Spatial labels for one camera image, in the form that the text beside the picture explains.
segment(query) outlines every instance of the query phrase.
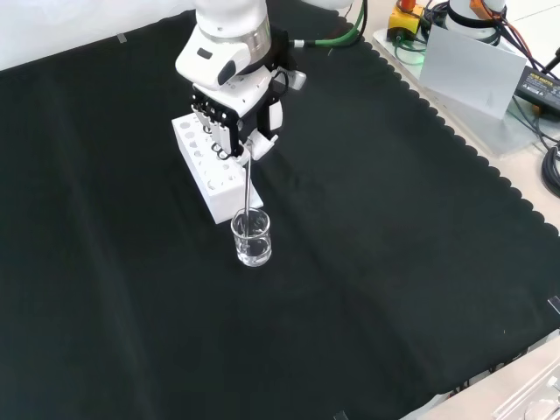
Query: white panel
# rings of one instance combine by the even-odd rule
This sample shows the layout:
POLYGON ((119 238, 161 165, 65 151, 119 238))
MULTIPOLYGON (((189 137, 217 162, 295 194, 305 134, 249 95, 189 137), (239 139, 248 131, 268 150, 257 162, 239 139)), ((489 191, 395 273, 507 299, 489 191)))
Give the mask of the white panel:
POLYGON ((502 118, 526 60, 434 26, 420 84, 494 118, 502 118))
POLYGON ((192 0, 0 0, 0 70, 157 22, 192 0))

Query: green cable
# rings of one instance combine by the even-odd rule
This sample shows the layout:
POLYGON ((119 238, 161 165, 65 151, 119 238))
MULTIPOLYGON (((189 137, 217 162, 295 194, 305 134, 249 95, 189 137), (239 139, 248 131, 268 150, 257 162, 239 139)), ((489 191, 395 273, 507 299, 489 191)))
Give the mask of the green cable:
POLYGON ((358 34, 358 26, 360 26, 361 20, 364 17, 364 6, 361 6, 360 15, 358 16, 358 21, 353 26, 353 28, 342 35, 341 37, 335 39, 319 39, 315 41, 316 46, 337 46, 339 44, 345 44, 347 41, 352 40, 358 34))

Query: table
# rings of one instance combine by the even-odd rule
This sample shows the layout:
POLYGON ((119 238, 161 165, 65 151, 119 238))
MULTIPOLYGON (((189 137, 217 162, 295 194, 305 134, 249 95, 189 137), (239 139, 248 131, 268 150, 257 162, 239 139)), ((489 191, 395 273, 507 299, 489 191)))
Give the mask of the table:
POLYGON ((365 44, 295 54, 241 266, 172 132, 193 18, 0 74, 2 417, 393 419, 556 327, 557 231, 365 44))
MULTIPOLYGON (((521 33, 529 37, 527 41, 530 46, 535 48, 534 54, 541 62, 548 62, 558 47, 555 44, 555 38, 543 34, 543 31, 554 30, 555 26, 551 22, 560 12, 560 8, 557 6, 556 0, 533 3, 517 0, 508 2, 510 21, 515 22, 521 33)), ((530 201, 535 206, 535 210, 541 213, 548 223, 560 228, 558 199, 549 193, 540 180, 544 153, 540 144, 534 144, 538 142, 536 137, 509 114, 505 115, 503 121, 496 121, 456 102, 442 101, 436 93, 418 86, 417 77, 421 67, 404 65, 395 59, 393 47, 386 41, 385 30, 381 25, 382 23, 377 23, 367 32, 367 35, 373 40, 375 48, 381 51, 396 71, 415 90, 437 108, 446 124, 453 127, 472 147, 477 149, 481 156, 488 159, 491 166, 499 169, 502 176, 509 179, 513 186, 521 191, 523 198, 530 201), (510 152, 496 153, 501 146, 492 151, 488 148, 488 144, 505 144, 505 148, 510 152)), ((418 58, 418 54, 410 52, 399 52, 399 54, 407 61, 418 58)), ((526 111, 529 109, 529 105, 525 101, 520 100, 520 103, 526 107, 526 111)), ((519 116, 519 112, 513 104, 510 105, 509 110, 519 116)), ((544 132, 553 137, 560 135, 556 121, 542 120, 542 124, 544 132)))
POLYGON ((500 407, 560 355, 560 338, 540 346, 420 416, 418 420, 480 420, 500 407))

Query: black cable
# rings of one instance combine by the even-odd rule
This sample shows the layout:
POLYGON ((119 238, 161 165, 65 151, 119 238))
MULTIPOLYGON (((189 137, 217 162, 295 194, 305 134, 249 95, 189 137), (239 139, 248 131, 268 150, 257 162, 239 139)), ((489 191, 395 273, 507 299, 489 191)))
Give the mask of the black cable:
POLYGON ((420 21, 420 32, 424 39, 430 37, 430 30, 433 25, 444 27, 445 17, 449 8, 449 2, 436 4, 430 9, 431 1, 423 9, 423 20, 420 21))
POLYGON ((557 168, 558 146, 547 151, 541 166, 541 179, 551 193, 560 198, 560 173, 557 168))
POLYGON ((527 127, 528 129, 530 129, 531 131, 533 131, 535 134, 537 134, 538 136, 542 136, 544 138, 549 139, 551 142, 554 142, 555 144, 558 143, 558 140, 556 140, 555 138, 552 138, 551 136, 544 134, 540 129, 538 129, 529 119, 529 117, 527 116, 527 114, 525 114, 525 111, 523 111, 522 106, 519 104, 519 102, 517 101, 517 98, 514 96, 513 97, 514 100, 514 104, 517 107, 517 109, 519 110, 521 116, 523 117, 523 119, 527 122, 527 124, 529 125, 529 127, 527 127, 527 124, 523 123, 523 121, 519 120, 521 124, 525 125, 525 127, 527 127))
POLYGON ((546 154, 544 155, 544 159, 542 160, 541 180, 542 183, 547 187, 547 189, 560 199, 560 172, 558 172, 558 167, 557 167, 557 160, 560 160, 560 156, 558 156, 558 145, 560 144, 560 141, 550 136, 547 136, 541 131, 539 117, 535 119, 535 124, 533 124, 529 120, 527 114, 525 114, 525 112, 523 111, 522 107, 519 105, 519 102, 515 97, 514 97, 514 103, 515 106, 519 109, 519 112, 521 112, 521 115, 523 116, 525 121, 531 127, 531 130, 536 133, 536 135, 539 137, 539 140, 547 150, 546 154), (544 138, 548 138, 549 140, 554 142, 554 145, 552 147, 548 146, 544 141, 544 138))
POLYGON ((413 11, 403 9, 403 7, 401 6, 401 0, 398 0, 398 1, 396 2, 396 8, 397 8, 399 11, 401 11, 401 13, 405 13, 405 14, 407 14, 407 15, 414 16, 415 18, 418 18, 418 19, 420 19, 421 21, 424 19, 422 16, 416 14, 416 13, 413 12, 413 11))

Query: white table surface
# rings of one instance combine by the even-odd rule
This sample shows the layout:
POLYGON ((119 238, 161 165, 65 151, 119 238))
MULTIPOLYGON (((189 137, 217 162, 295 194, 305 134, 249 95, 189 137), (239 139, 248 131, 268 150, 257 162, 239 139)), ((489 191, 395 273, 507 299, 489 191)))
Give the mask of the white table surface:
POLYGON ((559 356, 560 338, 556 338, 442 402, 418 420, 489 420, 510 396, 559 356))

